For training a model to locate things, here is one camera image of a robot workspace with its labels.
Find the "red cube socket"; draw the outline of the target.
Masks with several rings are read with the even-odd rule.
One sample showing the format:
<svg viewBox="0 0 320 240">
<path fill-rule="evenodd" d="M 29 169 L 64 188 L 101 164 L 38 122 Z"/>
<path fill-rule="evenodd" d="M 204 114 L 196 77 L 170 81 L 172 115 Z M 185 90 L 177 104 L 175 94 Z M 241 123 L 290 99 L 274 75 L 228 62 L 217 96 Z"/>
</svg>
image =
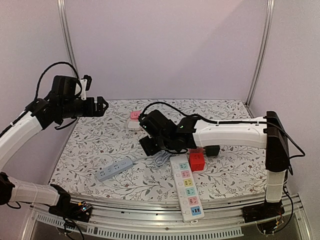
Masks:
<svg viewBox="0 0 320 240">
<path fill-rule="evenodd" d="M 188 160 L 192 172 L 202 171 L 205 168 L 205 157 L 202 152 L 190 153 Z"/>
</svg>

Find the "dark green cube socket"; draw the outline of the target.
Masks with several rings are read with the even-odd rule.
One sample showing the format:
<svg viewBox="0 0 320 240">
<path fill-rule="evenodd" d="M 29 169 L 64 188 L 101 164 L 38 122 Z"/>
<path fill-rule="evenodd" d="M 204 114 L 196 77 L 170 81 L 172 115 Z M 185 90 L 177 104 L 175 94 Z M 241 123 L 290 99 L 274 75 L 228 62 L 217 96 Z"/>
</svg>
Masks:
<svg viewBox="0 0 320 240">
<path fill-rule="evenodd" d="M 216 157 L 219 155 L 220 146 L 219 145 L 210 145 L 204 147 L 205 155 L 209 157 Z"/>
</svg>

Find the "pink cube socket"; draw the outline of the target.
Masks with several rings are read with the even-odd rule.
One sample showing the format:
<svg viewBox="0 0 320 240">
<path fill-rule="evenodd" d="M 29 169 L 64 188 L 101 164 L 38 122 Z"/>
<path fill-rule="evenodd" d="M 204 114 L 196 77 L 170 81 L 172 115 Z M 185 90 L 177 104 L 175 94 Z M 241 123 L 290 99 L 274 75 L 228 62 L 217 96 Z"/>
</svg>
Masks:
<svg viewBox="0 0 320 240">
<path fill-rule="evenodd" d="M 196 149 L 189 149 L 190 154 L 202 154 L 203 153 L 203 148 L 196 148 Z"/>
</svg>

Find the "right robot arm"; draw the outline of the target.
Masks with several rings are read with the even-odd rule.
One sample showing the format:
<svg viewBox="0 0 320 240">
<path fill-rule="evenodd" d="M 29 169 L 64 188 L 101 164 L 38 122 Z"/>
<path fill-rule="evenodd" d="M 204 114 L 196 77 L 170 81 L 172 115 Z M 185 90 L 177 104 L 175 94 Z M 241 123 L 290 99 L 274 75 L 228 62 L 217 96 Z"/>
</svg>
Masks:
<svg viewBox="0 0 320 240">
<path fill-rule="evenodd" d="M 210 120 L 199 114 L 184 114 L 175 124 L 155 109 L 150 113 L 142 111 L 138 121 L 148 133 L 139 141 L 147 156 L 160 151 L 181 155 L 197 148 L 212 151 L 216 156 L 221 145 L 264 149 L 267 171 L 264 202 L 242 208 L 242 215 L 248 223 L 284 214 L 285 178 L 293 173 L 288 143 L 292 142 L 300 151 L 300 157 L 306 154 L 287 134 L 276 112 L 267 111 L 263 117 L 234 120 Z"/>
</svg>

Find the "pink round socket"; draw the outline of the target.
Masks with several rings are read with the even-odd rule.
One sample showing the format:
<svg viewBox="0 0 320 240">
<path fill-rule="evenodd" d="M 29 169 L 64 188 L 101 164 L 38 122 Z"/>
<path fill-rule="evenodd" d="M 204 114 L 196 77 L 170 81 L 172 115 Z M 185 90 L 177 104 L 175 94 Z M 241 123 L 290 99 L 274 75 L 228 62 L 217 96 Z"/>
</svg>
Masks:
<svg viewBox="0 0 320 240">
<path fill-rule="evenodd" d="M 141 111 L 139 110 L 130 112 L 129 118 L 126 123 L 126 127 L 129 131 L 137 132 L 141 130 L 141 126 L 139 123 L 140 114 L 141 114 Z"/>
</svg>

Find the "grey-blue power strip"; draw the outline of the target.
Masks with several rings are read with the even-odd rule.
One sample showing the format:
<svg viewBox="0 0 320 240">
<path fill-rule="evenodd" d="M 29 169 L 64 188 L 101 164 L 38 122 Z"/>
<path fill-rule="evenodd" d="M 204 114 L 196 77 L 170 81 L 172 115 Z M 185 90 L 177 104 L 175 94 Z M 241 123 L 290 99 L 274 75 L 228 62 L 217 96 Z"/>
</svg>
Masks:
<svg viewBox="0 0 320 240">
<path fill-rule="evenodd" d="M 133 161 L 130 158 L 123 159 L 111 165 L 100 169 L 96 173 L 96 178 L 99 182 L 110 179 L 133 167 Z"/>
</svg>

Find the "floral table mat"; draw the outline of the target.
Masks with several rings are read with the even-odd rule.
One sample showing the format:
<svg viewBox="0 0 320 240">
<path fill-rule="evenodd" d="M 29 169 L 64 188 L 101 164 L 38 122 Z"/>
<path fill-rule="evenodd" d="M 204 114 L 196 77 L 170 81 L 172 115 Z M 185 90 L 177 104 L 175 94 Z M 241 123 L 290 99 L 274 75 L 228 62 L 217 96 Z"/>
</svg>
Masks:
<svg viewBox="0 0 320 240">
<path fill-rule="evenodd" d="M 132 111 L 148 108 L 162 112 L 178 123 L 183 114 L 200 114 L 208 119 L 247 119 L 249 114 L 239 100 L 111 100 L 103 117 L 79 118 L 50 178 L 73 195 L 120 200 L 176 201 L 169 163 L 157 166 L 147 159 L 139 140 L 142 130 L 127 129 Z M 105 181 L 97 171 L 124 159 L 133 167 Z M 193 174 L 202 201 L 263 194 L 267 172 L 265 151 L 248 146 L 221 146 L 218 156 L 205 160 L 205 167 Z"/>
</svg>

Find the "white colourful power strip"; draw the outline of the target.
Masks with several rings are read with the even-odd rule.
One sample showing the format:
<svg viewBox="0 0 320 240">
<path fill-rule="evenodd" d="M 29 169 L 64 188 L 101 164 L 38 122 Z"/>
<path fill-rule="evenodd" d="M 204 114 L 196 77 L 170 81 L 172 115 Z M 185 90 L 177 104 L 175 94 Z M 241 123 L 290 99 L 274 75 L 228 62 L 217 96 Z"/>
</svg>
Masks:
<svg viewBox="0 0 320 240">
<path fill-rule="evenodd" d="M 204 218 L 204 210 L 198 194 L 193 173 L 186 155 L 177 155 L 170 158 L 170 165 L 182 220 L 185 223 L 196 223 Z"/>
</svg>

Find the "left aluminium frame post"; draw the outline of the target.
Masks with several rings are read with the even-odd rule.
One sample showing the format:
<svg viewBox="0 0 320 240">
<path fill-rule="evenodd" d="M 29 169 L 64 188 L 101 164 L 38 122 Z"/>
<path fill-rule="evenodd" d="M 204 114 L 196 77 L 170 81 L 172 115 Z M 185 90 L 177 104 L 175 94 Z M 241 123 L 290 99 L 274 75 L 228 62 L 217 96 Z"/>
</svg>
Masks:
<svg viewBox="0 0 320 240">
<path fill-rule="evenodd" d="M 64 0 L 57 0 L 57 9 L 58 9 L 59 21 L 60 21 L 60 26 L 62 30 L 62 36 L 64 39 L 64 45 L 65 45 L 67 57 L 69 62 L 73 65 L 75 70 L 78 72 L 77 62 L 74 54 L 74 49 L 72 46 L 71 33 L 69 29 L 69 24 L 68 24 L 66 3 Z"/>
</svg>

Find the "aluminium frame post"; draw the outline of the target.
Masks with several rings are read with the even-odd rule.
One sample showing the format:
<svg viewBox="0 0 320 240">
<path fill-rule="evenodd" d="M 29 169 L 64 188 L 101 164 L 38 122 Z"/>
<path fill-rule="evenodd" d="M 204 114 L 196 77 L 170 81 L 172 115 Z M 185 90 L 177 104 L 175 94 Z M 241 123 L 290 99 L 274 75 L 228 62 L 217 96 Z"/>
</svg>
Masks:
<svg viewBox="0 0 320 240">
<path fill-rule="evenodd" d="M 272 27 L 274 8 L 275 8 L 275 0 L 268 0 L 266 5 L 266 14 L 265 14 L 265 20 L 264 20 L 264 26 L 263 26 L 263 32 L 262 32 L 262 38 L 261 38 L 260 48 L 258 52 L 258 57 L 255 64 L 254 71 L 253 71 L 253 76 L 252 76 L 251 84 L 249 87 L 248 95 L 245 100 L 245 105 L 248 109 L 252 105 L 256 88 L 258 85 L 258 81 L 260 78 L 261 70 L 263 67 L 265 54 L 268 46 L 268 40 L 270 36 L 270 31 Z"/>
<path fill-rule="evenodd" d="M 60 26 L 62 30 L 62 36 L 64 39 L 64 45 L 65 45 L 67 57 L 69 62 L 73 65 L 75 70 L 78 72 L 77 62 L 74 54 L 74 49 L 72 46 L 71 33 L 69 29 L 69 24 L 68 24 L 66 3 L 64 0 L 57 0 L 57 9 L 58 9 L 59 21 L 60 21 Z"/>
</svg>

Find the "right aluminium frame post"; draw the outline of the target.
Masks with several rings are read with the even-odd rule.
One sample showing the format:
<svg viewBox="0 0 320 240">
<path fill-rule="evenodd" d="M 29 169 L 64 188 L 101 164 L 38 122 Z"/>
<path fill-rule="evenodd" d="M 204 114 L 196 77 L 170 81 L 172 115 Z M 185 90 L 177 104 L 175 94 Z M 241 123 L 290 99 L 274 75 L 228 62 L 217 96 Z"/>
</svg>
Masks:
<svg viewBox="0 0 320 240">
<path fill-rule="evenodd" d="M 268 40 L 270 36 L 270 31 L 272 27 L 274 8 L 275 8 L 275 0 L 268 0 L 266 5 L 266 14 L 265 14 L 265 20 L 264 20 L 264 26 L 263 26 L 263 32 L 262 32 L 262 38 L 261 38 L 260 48 L 258 52 L 258 57 L 255 64 L 254 71 L 253 71 L 253 76 L 252 76 L 251 84 L 249 87 L 248 95 L 245 100 L 245 105 L 248 109 L 252 105 L 256 88 L 258 85 L 258 81 L 260 78 L 261 70 L 263 67 L 265 54 L 268 46 Z"/>
</svg>

